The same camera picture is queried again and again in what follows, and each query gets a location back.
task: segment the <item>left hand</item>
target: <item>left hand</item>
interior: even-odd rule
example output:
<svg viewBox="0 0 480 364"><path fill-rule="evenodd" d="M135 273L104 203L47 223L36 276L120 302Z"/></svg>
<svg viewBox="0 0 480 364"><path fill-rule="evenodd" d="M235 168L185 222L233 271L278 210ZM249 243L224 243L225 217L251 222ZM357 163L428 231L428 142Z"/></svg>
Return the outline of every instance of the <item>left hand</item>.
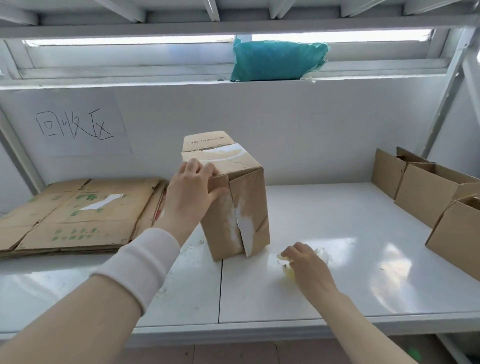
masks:
<svg viewBox="0 0 480 364"><path fill-rule="evenodd" d="M218 170L212 163L203 166L194 158L183 162L167 188L165 213L154 227L170 232L182 246L182 240L200 223L211 203L228 191L218 187L208 192L208 179L216 174Z"/></svg>

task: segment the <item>floor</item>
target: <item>floor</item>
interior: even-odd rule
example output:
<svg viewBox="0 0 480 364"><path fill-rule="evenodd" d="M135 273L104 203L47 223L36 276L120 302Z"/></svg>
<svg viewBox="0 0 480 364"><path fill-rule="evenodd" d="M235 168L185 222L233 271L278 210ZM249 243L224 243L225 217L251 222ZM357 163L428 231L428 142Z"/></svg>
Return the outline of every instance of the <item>floor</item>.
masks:
<svg viewBox="0 0 480 364"><path fill-rule="evenodd" d="M414 348L422 364L455 364L433 335L392 339L404 350ZM115 364L349 364L335 339L125 349Z"/></svg>

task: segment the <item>paper sign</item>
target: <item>paper sign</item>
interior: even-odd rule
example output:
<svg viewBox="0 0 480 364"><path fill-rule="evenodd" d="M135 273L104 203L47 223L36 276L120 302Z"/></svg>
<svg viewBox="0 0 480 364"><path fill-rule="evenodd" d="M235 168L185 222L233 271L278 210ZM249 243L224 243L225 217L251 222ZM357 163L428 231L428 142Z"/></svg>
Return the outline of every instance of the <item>paper sign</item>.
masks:
<svg viewBox="0 0 480 364"><path fill-rule="evenodd" d="M67 88L15 92L28 119L21 128L28 141L50 156L131 153L113 91Z"/></svg>
<svg viewBox="0 0 480 364"><path fill-rule="evenodd" d="M96 210L98 208L101 208L102 206L105 206L110 201L113 201L113 200L115 200L117 198L120 198L122 196L123 196L123 194L109 194L105 200L95 202L95 203L90 204L88 206L82 207L79 210Z"/></svg>

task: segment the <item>white tape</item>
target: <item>white tape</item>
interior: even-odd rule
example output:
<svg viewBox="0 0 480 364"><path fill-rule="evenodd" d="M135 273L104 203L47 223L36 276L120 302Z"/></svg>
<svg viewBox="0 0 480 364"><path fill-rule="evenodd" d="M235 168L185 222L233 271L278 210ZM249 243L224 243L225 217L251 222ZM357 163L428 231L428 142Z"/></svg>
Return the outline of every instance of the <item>white tape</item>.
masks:
<svg viewBox="0 0 480 364"><path fill-rule="evenodd" d="M96 210L97 208L101 208L102 206L105 206L110 201L113 201L113 200L115 200L117 198L120 198L122 196L123 196L123 194L109 194L105 200L95 202L94 204L82 207L79 210Z"/></svg>

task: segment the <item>hand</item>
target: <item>hand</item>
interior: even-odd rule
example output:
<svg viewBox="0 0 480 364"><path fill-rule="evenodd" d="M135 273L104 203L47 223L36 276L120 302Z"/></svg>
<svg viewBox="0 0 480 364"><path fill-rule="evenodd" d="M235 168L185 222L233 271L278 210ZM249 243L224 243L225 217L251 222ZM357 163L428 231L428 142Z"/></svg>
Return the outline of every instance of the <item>hand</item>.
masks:
<svg viewBox="0 0 480 364"><path fill-rule="evenodd" d="M338 292L327 264L308 245L295 243L281 255L290 260L300 291L315 308L325 295Z"/></svg>
<svg viewBox="0 0 480 364"><path fill-rule="evenodd" d="M218 170L212 163L203 166L194 158L183 162L167 188L165 213L154 227L168 231L182 246L210 204L228 191L218 187L208 193L208 179L216 174Z"/></svg>

